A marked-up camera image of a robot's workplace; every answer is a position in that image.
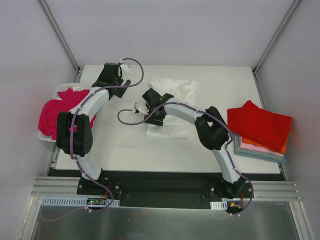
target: gray folded cloth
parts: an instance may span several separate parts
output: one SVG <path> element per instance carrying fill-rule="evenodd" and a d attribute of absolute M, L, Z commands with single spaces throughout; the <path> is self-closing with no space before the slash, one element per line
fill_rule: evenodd
<path fill-rule="evenodd" d="M 274 163 L 285 163 L 287 161 L 284 157 L 269 152 L 261 152 L 240 148 L 240 136 L 237 134 L 234 135 L 234 154 Z"/>

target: white plastic basket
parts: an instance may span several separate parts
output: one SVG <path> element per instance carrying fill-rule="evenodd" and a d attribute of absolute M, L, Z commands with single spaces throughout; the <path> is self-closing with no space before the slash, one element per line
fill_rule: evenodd
<path fill-rule="evenodd" d="M 84 89 L 91 89 L 91 85 L 88 85 L 88 83 L 64 83 L 60 84 L 54 91 L 54 94 L 51 99 L 55 99 L 58 96 L 58 92 L 64 92 L 68 90 L 68 88 L 73 88 L 73 87 L 80 87 Z M 52 140 L 51 136 L 46 136 L 43 135 L 43 133 L 38 130 L 38 138 L 42 141 L 47 141 L 47 142 L 55 142 L 56 140 Z"/>

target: pink folded cloth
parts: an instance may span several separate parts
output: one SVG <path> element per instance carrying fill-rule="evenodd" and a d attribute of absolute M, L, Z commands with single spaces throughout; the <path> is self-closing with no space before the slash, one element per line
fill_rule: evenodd
<path fill-rule="evenodd" d="M 244 143 L 244 142 L 242 142 L 242 136 L 240 136 L 240 148 L 241 149 L 248 149 L 248 150 L 252 150 L 252 151 L 263 152 L 263 153 L 270 153 L 270 154 L 278 155 L 280 157 L 284 156 L 283 154 L 281 154 L 279 152 L 269 150 L 268 148 L 265 148 L 263 146 L 255 146 L 253 144 Z"/>

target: orange folded cloth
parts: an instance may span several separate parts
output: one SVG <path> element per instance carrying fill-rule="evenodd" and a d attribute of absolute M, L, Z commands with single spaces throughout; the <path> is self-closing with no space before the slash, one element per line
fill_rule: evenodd
<path fill-rule="evenodd" d="M 285 154 L 286 153 L 286 151 L 287 151 L 287 140 L 288 140 L 288 138 L 286 138 L 285 143 L 284 143 L 281 151 L 279 152 L 280 154 Z M 262 144 L 259 144 L 259 143 L 255 142 L 255 141 L 252 141 L 252 140 L 250 140 L 249 138 L 246 138 L 246 137 L 242 138 L 242 142 L 245 143 L 245 144 L 252 144 L 252 145 L 255 145 L 255 146 L 258 146 L 258 147 L 263 147 L 263 148 L 266 148 L 266 149 L 270 149 L 269 147 L 267 147 L 265 145 L 262 145 Z"/>

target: folded clothing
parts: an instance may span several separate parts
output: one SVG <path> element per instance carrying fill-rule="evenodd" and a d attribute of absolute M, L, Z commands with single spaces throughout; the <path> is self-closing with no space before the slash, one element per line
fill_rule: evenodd
<path fill-rule="evenodd" d="M 57 94 L 60 99 L 52 99 L 48 101 L 42 109 L 38 129 L 45 136 L 52 136 L 53 140 L 57 139 L 57 118 L 60 112 L 69 112 L 77 106 L 90 92 L 88 89 L 73 91 L 68 88 L 66 91 L 59 91 Z M 96 116 L 91 120 L 91 128 L 93 127 Z"/>
<path fill-rule="evenodd" d="M 266 147 L 266 146 L 264 146 L 262 144 L 259 144 L 259 143 L 255 142 L 255 141 L 252 141 L 249 138 L 242 137 L 241 139 L 242 139 L 242 141 L 241 141 L 242 143 L 254 145 L 254 146 L 257 146 L 257 147 L 263 147 L 263 148 L 265 148 L 267 150 L 272 151 L 270 148 L 268 148 L 268 147 Z M 288 141 L 288 138 L 285 140 L 285 143 L 284 143 L 281 151 L 279 152 L 279 154 L 285 154 L 286 153 L 286 151 L 287 151 L 287 141 Z"/>
<path fill-rule="evenodd" d="M 168 93 L 174 95 L 180 101 L 194 105 L 198 83 L 196 81 L 180 79 L 172 80 L 170 78 L 161 78 L 153 76 L 149 85 L 161 96 Z M 185 139 L 189 138 L 191 124 L 175 116 L 165 116 L 163 126 L 148 124 L 146 135 L 150 137 Z"/>
<path fill-rule="evenodd" d="M 235 134 L 234 135 L 234 154 L 249 158 L 255 158 L 259 160 L 264 160 L 268 162 L 274 162 L 274 163 L 285 163 L 286 159 L 284 157 L 275 155 L 273 153 L 269 152 L 261 152 L 261 151 L 254 151 L 254 150 L 248 150 L 248 149 L 242 149 L 240 148 L 240 136 Z"/>
<path fill-rule="evenodd" d="M 227 110 L 228 127 L 244 138 L 280 152 L 290 131 L 292 117 L 276 114 L 247 101 L 242 107 Z"/>
<path fill-rule="evenodd" d="M 263 146 L 255 146 L 253 144 L 245 143 L 245 142 L 243 142 L 242 137 L 240 137 L 240 148 L 241 149 L 248 149 L 248 150 L 258 151 L 258 152 L 262 152 L 262 153 L 270 153 L 270 154 L 278 155 L 280 157 L 284 156 L 283 154 L 281 154 L 279 152 L 269 150 L 268 148 L 265 148 Z"/>

